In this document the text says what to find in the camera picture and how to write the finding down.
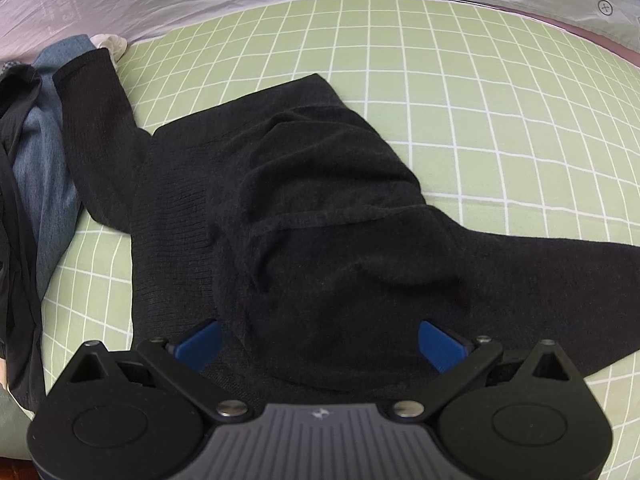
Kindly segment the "white cloth piece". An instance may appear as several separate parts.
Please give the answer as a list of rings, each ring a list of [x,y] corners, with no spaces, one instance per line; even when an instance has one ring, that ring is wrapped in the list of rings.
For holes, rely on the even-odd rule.
[[[90,41],[97,49],[106,49],[110,55],[114,67],[128,50],[128,42],[121,36],[112,34],[99,34],[90,38]]]

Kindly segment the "blue denim jeans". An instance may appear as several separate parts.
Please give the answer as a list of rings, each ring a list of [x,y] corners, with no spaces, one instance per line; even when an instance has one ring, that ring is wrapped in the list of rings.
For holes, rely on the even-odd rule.
[[[71,36],[44,48],[32,63],[41,87],[23,122],[13,171],[35,237],[40,297],[46,293],[58,260],[74,236],[80,209],[65,160],[62,105],[53,75],[93,49],[88,36]]]

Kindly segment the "green grid bed sheet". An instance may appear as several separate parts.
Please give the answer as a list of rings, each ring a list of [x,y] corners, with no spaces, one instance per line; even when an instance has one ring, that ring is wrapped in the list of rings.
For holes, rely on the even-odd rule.
[[[291,0],[132,46],[138,126],[319,75],[467,229],[637,245],[639,70],[508,11],[439,0]]]

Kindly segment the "black knit sweater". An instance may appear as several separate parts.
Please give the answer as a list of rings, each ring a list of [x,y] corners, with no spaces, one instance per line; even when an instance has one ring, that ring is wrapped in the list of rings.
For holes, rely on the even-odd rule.
[[[273,402],[401,396],[434,379],[432,320],[591,375],[639,347],[637,248],[470,231],[317,75],[140,129],[110,56],[53,77],[70,174],[127,233],[134,341],[208,318],[205,376]]]

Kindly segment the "black garment pile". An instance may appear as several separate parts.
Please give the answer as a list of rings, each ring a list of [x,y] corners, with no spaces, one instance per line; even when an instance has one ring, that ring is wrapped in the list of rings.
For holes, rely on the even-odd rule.
[[[13,171],[24,120],[41,87],[38,73],[18,64],[1,75],[1,357],[6,384],[25,411],[46,396],[41,359],[37,247]]]

